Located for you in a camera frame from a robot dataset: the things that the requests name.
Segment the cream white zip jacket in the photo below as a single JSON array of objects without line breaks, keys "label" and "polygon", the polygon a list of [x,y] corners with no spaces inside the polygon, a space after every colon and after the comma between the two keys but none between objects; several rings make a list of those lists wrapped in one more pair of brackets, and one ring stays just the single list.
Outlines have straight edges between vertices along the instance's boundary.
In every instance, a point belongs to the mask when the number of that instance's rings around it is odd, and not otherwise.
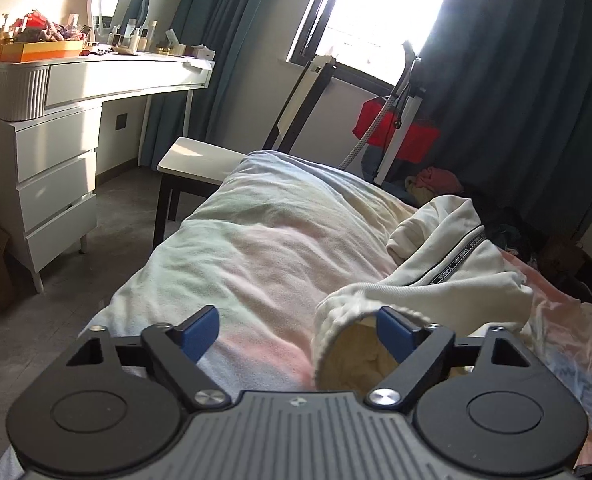
[{"label": "cream white zip jacket", "polygon": [[391,233],[387,252],[397,265],[387,278],[347,285],[317,306],[312,354],[320,390],[364,394],[396,367],[376,336],[382,307],[458,336],[492,325],[521,330],[528,321],[527,278],[488,240],[469,198],[430,200]]}]

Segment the pastel tie-dye bed duvet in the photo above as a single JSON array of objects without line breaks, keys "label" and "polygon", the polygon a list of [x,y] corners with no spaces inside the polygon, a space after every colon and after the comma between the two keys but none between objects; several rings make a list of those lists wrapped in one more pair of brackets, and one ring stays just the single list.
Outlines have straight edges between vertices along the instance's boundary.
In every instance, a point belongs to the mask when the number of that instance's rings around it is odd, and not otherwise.
[{"label": "pastel tie-dye bed duvet", "polygon": [[[315,385],[317,306],[396,270],[387,242],[417,209],[249,155],[12,404],[0,478],[592,479],[592,305],[494,243],[533,292],[521,330],[454,333],[448,377],[408,413]],[[141,333],[206,306],[220,330],[197,365],[232,404],[190,413]]]}]

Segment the white stool with black legs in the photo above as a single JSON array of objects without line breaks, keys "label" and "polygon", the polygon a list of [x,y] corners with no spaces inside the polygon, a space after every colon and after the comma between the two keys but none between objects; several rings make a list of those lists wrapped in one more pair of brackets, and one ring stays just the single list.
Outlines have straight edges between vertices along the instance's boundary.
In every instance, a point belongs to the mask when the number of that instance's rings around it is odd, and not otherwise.
[{"label": "white stool with black legs", "polygon": [[161,174],[153,249],[165,237],[168,221],[177,219],[180,195],[208,198],[244,160],[245,154],[180,136],[157,165]]}]

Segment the white dressing table with drawers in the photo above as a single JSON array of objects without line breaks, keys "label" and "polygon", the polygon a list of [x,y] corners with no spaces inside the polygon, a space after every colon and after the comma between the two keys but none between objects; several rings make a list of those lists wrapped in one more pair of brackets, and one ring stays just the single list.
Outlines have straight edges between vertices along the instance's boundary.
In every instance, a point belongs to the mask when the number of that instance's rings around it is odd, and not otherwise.
[{"label": "white dressing table with drawers", "polygon": [[153,53],[0,62],[0,227],[38,292],[41,270],[96,226],[103,104],[205,89],[214,68]]}]

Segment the teal curtain right of window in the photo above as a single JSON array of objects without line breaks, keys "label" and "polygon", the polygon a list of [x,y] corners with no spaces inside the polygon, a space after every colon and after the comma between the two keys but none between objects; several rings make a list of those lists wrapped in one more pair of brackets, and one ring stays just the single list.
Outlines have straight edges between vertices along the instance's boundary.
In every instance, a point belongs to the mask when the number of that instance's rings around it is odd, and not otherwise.
[{"label": "teal curtain right of window", "polygon": [[592,0],[443,0],[422,50],[423,162],[533,229],[592,223]]}]

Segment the teal curtain of window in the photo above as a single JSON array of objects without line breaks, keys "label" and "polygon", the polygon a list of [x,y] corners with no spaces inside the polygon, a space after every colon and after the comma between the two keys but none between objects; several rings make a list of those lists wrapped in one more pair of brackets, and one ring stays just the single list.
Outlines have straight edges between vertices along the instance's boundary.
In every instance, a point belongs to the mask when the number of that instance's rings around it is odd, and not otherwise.
[{"label": "teal curtain of window", "polygon": [[423,162],[533,229],[592,223],[592,0],[443,0],[422,50]]},{"label": "teal curtain of window", "polygon": [[208,87],[192,103],[168,93],[151,101],[139,165],[154,170],[180,136],[212,142],[227,92],[263,0],[180,0],[170,30],[184,53],[212,61]]}]

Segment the cosmetic bottles on dresser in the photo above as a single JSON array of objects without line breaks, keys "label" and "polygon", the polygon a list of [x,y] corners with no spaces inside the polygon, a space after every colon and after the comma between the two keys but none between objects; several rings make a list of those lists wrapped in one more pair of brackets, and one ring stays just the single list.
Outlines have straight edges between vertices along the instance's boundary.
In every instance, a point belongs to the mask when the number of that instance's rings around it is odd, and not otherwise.
[{"label": "cosmetic bottles on dresser", "polygon": [[215,51],[204,44],[188,46],[181,44],[173,29],[168,29],[158,44],[154,44],[158,22],[153,20],[143,26],[136,26],[136,20],[130,18],[125,32],[121,34],[114,26],[101,46],[100,53],[114,52],[120,55],[136,55],[140,53],[157,53],[171,56],[188,56],[204,61],[213,61]]}]

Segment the teal curtain left of window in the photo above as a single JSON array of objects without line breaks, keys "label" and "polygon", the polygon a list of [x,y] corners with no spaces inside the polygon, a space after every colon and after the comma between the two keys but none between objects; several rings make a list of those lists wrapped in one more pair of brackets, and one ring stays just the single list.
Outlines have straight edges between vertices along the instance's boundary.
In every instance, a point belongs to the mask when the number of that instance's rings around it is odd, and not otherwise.
[{"label": "teal curtain left of window", "polygon": [[154,170],[180,136],[212,142],[227,92],[263,0],[180,0],[170,30],[184,53],[212,61],[208,87],[192,103],[168,93],[151,101],[139,165]]}]

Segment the orange tray with clutter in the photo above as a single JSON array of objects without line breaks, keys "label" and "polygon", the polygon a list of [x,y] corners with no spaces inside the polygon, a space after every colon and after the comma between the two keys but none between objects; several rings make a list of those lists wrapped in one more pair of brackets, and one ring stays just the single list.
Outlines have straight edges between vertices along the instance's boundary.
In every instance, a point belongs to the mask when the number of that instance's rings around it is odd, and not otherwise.
[{"label": "orange tray with clutter", "polygon": [[65,24],[49,20],[37,10],[11,22],[3,14],[0,27],[0,62],[26,63],[75,58],[86,50],[91,27],[70,14]]}]

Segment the wall power socket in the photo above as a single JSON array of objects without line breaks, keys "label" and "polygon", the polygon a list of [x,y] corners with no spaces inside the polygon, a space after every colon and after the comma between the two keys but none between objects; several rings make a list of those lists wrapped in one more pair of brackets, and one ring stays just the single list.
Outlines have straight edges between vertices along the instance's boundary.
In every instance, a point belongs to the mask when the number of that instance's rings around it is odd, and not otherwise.
[{"label": "wall power socket", "polygon": [[128,119],[127,113],[117,115],[116,120],[115,120],[115,129],[116,130],[125,129],[127,127],[127,119]]}]

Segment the black leaning frame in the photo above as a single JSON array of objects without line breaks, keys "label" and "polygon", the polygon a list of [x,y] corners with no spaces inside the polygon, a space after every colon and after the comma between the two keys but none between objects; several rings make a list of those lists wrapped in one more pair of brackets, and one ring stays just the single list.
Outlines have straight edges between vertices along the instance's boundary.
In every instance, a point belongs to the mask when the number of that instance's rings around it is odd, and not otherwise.
[{"label": "black leaning frame", "polygon": [[316,55],[302,70],[264,141],[264,150],[289,153],[336,70],[330,55]]}]

